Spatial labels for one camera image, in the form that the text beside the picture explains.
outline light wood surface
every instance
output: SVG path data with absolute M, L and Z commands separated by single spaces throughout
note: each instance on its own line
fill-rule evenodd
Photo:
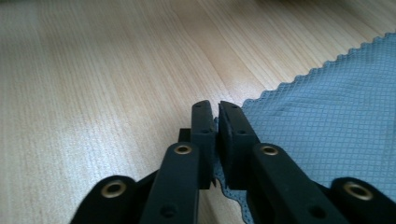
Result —
M 191 105 L 241 105 L 394 32 L 396 1 L 0 1 L 0 223 L 68 223 L 158 169 Z M 241 223 L 219 188 L 200 223 Z

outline wooden table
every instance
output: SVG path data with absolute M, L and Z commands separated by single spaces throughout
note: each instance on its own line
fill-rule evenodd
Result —
M 68 223 L 158 169 L 191 105 L 241 105 L 394 32 L 396 1 L 0 1 L 0 222 Z M 241 223 L 221 190 L 200 223 Z

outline grid-patterned fabric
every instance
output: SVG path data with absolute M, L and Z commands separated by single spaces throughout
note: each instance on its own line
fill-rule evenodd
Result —
M 311 179 L 329 187 L 356 177 L 396 201 L 396 34 L 264 91 L 243 110 L 261 142 L 283 147 Z M 225 194 L 247 210 L 244 192 Z

